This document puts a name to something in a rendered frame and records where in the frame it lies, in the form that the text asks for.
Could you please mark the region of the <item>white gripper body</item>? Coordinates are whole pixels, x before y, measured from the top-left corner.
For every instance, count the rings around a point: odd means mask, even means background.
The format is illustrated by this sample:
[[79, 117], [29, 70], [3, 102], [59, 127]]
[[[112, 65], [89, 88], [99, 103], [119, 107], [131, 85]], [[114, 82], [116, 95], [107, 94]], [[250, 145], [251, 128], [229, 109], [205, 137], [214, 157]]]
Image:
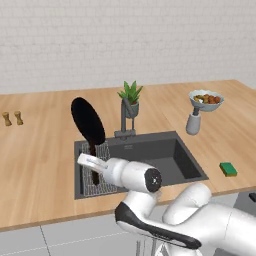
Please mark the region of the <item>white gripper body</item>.
[[108, 168], [107, 163], [102, 159], [99, 159], [95, 156], [84, 154], [84, 153], [81, 153], [79, 155], [77, 159], [77, 163], [97, 173], [103, 173]]

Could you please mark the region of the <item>black frying pan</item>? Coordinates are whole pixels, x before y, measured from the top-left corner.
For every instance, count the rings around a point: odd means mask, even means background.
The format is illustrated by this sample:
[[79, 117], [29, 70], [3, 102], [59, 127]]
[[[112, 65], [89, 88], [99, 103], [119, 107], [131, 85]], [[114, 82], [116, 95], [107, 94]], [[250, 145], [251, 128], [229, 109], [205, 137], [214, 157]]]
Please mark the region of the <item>black frying pan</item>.
[[71, 114], [79, 132], [89, 143], [92, 156], [96, 155], [96, 145], [105, 142], [105, 130], [95, 109], [82, 97], [75, 98], [71, 103]]

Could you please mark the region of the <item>dark grey sink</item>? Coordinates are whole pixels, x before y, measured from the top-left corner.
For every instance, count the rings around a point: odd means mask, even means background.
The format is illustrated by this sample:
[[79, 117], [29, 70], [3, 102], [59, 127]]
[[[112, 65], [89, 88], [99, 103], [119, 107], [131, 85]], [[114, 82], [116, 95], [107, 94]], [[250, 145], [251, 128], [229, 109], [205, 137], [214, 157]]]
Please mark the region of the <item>dark grey sink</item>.
[[[208, 180], [192, 153], [176, 131], [140, 134], [126, 140], [107, 138], [110, 158], [122, 158], [154, 166], [161, 172], [162, 186]], [[82, 168], [77, 163], [81, 153], [89, 154], [87, 141], [74, 143], [75, 199], [89, 198], [83, 195]], [[127, 192], [117, 187], [117, 194]]]

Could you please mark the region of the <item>green sponge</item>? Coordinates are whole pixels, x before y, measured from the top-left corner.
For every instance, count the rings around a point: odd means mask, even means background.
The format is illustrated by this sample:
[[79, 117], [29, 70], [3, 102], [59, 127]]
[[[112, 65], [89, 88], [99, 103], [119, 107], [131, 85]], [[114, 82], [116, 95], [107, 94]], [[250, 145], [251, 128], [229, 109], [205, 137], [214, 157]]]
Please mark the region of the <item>green sponge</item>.
[[226, 177], [232, 177], [237, 175], [237, 170], [234, 168], [231, 162], [221, 162], [219, 164], [219, 167]]

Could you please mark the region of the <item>grey tap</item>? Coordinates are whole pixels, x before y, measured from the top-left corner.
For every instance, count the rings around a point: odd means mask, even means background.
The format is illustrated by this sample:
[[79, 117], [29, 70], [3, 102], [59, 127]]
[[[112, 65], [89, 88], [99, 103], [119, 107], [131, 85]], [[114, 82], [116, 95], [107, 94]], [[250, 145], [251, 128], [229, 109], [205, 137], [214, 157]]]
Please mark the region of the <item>grey tap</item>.
[[121, 129], [114, 132], [114, 136], [120, 140], [126, 140], [128, 137], [136, 135], [136, 130], [134, 128], [131, 130], [126, 129], [126, 113], [129, 113], [132, 119], [135, 118], [135, 113], [132, 110], [129, 100], [127, 98], [123, 98], [121, 102]]

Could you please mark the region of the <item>grey cupboard front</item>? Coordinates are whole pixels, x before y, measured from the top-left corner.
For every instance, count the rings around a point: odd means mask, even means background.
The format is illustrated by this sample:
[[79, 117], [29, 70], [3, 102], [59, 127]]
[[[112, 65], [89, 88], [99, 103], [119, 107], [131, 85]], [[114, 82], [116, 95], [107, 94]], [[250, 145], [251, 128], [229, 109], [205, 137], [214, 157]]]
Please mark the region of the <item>grey cupboard front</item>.
[[41, 229], [0, 232], [0, 256], [49, 256]]
[[135, 256], [136, 236], [124, 232], [114, 215], [42, 227], [51, 256]]

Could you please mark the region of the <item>green plant in grey pot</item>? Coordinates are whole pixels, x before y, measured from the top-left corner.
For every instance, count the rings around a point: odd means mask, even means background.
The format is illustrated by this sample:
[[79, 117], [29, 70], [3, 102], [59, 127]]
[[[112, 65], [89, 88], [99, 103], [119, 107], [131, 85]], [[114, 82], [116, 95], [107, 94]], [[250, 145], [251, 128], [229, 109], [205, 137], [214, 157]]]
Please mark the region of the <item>green plant in grey pot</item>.
[[136, 117], [139, 112], [139, 97], [140, 92], [142, 90], [142, 87], [137, 88], [137, 82], [134, 81], [132, 85], [129, 85], [127, 82], [124, 82], [124, 90], [120, 91], [118, 95], [122, 99], [121, 103], [121, 113], [125, 118], [131, 119], [132, 116], [130, 115], [128, 108], [125, 104], [124, 99], [127, 99], [129, 101], [129, 104], [131, 106], [131, 109], [133, 111], [133, 116]]

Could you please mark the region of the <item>wooden shaker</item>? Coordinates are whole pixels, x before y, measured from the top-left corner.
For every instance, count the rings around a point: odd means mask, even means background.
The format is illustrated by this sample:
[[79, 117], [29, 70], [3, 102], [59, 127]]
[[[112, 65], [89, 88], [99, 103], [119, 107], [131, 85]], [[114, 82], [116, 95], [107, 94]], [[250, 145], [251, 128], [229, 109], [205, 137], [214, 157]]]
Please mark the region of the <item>wooden shaker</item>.
[[4, 120], [5, 120], [5, 125], [6, 126], [11, 126], [12, 122], [11, 122], [11, 120], [9, 118], [9, 112], [3, 112], [2, 116], [3, 116]]
[[23, 125], [23, 120], [21, 117], [21, 112], [20, 111], [15, 111], [14, 112], [15, 117], [17, 118], [17, 125]]

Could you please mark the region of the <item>grey soap dispenser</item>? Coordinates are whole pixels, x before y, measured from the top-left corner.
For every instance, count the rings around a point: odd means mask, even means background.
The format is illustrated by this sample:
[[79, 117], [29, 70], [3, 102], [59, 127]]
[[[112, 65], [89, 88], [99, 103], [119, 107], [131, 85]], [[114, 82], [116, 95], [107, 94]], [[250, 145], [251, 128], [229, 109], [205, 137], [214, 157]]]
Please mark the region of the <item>grey soap dispenser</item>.
[[195, 107], [194, 110], [189, 114], [187, 124], [186, 124], [186, 132], [189, 135], [197, 135], [200, 130], [200, 124], [201, 124], [200, 109]]

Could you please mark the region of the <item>white bowl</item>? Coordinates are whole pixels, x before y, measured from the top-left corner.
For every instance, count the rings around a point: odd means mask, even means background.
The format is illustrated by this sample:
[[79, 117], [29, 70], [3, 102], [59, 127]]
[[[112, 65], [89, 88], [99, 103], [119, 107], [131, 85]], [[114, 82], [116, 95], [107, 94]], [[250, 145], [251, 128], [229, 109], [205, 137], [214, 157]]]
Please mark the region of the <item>white bowl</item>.
[[[203, 103], [201, 101], [194, 100], [195, 96], [198, 96], [198, 95], [204, 96], [205, 94], [208, 94], [209, 96], [219, 97], [220, 101], [215, 104], [209, 104], [209, 103]], [[204, 111], [204, 112], [212, 112], [216, 110], [224, 102], [224, 97], [221, 94], [214, 91], [203, 90], [203, 89], [191, 91], [189, 93], [189, 98], [193, 107], [196, 107], [200, 111]]]

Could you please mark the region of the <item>brown food pieces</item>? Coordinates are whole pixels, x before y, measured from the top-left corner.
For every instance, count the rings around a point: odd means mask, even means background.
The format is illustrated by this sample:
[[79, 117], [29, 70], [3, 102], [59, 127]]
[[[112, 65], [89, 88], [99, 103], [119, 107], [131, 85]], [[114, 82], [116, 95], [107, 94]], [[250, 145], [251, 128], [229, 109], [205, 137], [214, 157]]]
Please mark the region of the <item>brown food pieces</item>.
[[219, 96], [204, 94], [204, 95], [196, 95], [194, 97], [194, 100], [196, 102], [203, 103], [203, 104], [218, 104], [221, 98]]

